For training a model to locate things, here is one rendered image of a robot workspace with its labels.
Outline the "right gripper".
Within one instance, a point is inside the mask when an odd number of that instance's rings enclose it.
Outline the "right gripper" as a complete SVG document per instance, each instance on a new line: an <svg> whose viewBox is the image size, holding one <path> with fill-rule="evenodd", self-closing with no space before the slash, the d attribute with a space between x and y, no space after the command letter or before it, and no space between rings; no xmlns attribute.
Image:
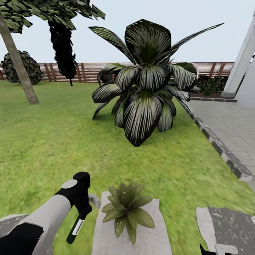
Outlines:
<svg viewBox="0 0 255 255"><path fill-rule="evenodd" d="M202 245L200 244L200 249L201 249L201 253L202 255L216 255L215 252L208 252L208 251L205 251L202 247Z"/></svg>

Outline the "insectifuge atomizer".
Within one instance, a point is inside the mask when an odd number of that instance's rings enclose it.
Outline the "insectifuge atomizer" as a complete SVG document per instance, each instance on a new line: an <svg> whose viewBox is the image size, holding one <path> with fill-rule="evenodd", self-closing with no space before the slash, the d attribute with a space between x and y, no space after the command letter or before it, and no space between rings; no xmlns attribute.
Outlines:
<svg viewBox="0 0 255 255"><path fill-rule="evenodd" d="M67 243L72 244L74 242L74 240L75 240L75 238L76 238L76 236L77 236L77 234L78 234L78 232L79 232L79 230L80 230L80 228L81 228L84 221L85 220L82 219L81 214L79 214L79 216L77 217L77 219L76 219L69 235L67 236L67 239L66 239Z"/></svg>

